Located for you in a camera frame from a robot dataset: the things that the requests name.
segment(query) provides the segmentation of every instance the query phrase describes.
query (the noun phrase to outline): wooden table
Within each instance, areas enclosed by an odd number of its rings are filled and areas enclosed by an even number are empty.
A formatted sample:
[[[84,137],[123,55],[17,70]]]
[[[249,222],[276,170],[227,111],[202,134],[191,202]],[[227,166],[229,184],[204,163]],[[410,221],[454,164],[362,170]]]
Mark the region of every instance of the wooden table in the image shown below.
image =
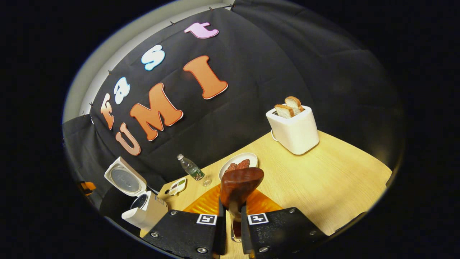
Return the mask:
[[[251,152],[258,157],[258,167],[265,173],[257,189],[283,208],[299,208],[326,235],[331,235],[377,202],[386,189],[391,170],[368,153],[329,134],[319,131],[319,138],[316,147],[303,155],[294,155],[274,141],[269,132],[203,168],[213,180],[209,186],[204,187],[187,176],[184,191],[176,196],[164,194],[171,182],[163,186],[158,197],[170,209],[184,210],[220,184],[220,168],[230,158]],[[230,224],[227,224],[227,254],[221,258],[247,258],[241,243],[230,239]]]

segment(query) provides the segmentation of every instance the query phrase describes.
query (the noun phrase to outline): letter cutout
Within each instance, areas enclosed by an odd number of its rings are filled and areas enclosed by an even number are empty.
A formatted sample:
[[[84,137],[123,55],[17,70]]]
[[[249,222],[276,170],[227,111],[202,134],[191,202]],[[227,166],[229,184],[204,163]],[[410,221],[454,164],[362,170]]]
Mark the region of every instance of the letter cutout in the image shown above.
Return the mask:
[[[191,31],[192,34],[195,35],[195,37],[197,37],[198,39],[211,38],[217,35],[219,31],[217,29],[207,30],[205,27],[209,25],[210,25],[209,23],[203,23],[203,24],[194,23],[190,25],[190,27],[186,28],[184,32],[187,33]]]
[[[165,59],[165,52],[162,51],[161,45],[155,45],[142,55],[141,62],[145,65],[145,70],[152,71]]]
[[[184,113],[177,110],[169,101],[163,90],[163,83],[158,83],[149,91],[150,109],[137,103],[129,112],[131,117],[136,118],[142,129],[147,134],[147,140],[152,141],[158,136],[158,131],[152,129],[150,125],[156,129],[163,131],[160,114],[164,118],[166,126],[171,126],[182,118]]]
[[[126,123],[122,123],[120,125],[120,131],[125,133],[128,139],[132,142],[134,147],[130,147],[128,143],[123,139],[121,136],[120,132],[117,132],[115,135],[115,139],[128,151],[131,155],[137,156],[141,153],[141,146],[139,146],[139,143],[137,140],[131,135],[131,133],[128,131],[128,128],[126,127]]]
[[[112,112],[112,106],[110,105],[109,100],[110,94],[107,93],[102,101],[101,113],[104,115],[105,121],[111,130],[114,125],[115,118],[110,114]]]
[[[206,100],[224,92],[228,87],[227,82],[219,80],[214,74],[208,60],[208,56],[200,56],[184,66],[184,71],[191,72],[201,85],[203,98]]]
[[[131,85],[129,85],[126,81],[126,77],[122,77],[118,80],[114,88],[116,104],[120,104],[123,101],[123,98],[125,98],[129,94],[130,88]]]

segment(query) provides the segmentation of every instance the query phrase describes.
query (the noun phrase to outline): white appliance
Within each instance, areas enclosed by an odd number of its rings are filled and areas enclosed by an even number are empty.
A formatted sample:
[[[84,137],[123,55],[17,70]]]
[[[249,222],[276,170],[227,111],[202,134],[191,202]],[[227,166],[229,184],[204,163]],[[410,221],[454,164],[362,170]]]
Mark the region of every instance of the white appliance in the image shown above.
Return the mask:
[[[275,108],[265,114],[272,129],[273,139],[296,155],[304,154],[319,143],[313,111],[310,107],[302,107],[305,110],[292,118],[278,116]]]
[[[123,158],[117,158],[109,166],[104,177],[124,194],[138,197],[130,210],[121,215],[122,219],[136,227],[150,231],[168,212],[166,202],[158,198],[152,191],[147,191],[146,180]]]

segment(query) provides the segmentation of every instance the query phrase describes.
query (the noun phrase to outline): bread slice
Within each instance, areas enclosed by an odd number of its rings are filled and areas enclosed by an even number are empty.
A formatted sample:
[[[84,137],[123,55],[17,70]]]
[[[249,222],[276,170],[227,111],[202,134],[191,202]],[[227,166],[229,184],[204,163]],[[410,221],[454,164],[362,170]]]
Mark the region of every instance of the bread slice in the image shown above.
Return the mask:
[[[284,99],[284,101],[286,102],[287,106],[292,108],[292,110],[294,111],[294,115],[297,115],[301,111],[305,110],[302,107],[302,104],[300,103],[299,99],[295,98],[294,96],[289,96],[286,99]]]
[[[289,119],[294,117],[294,110],[292,110],[292,108],[287,105],[277,104],[275,105],[275,110],[278,115],[283,118]]]

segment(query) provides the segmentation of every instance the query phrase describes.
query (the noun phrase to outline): bolt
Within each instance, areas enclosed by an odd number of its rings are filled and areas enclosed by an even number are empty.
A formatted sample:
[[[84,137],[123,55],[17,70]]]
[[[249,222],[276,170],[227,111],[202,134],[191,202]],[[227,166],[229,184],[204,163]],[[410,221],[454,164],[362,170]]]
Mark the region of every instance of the bolt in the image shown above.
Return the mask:
[[[207,253],[207,249],[204,247],[199,247],[196,249],[199,253]]]
[[[268,247],[261,247],[261,248],[259,248],[259,252],[261,252],[261,253],[265,253],[265,252],[267,252],[267,251],[268,251]]]

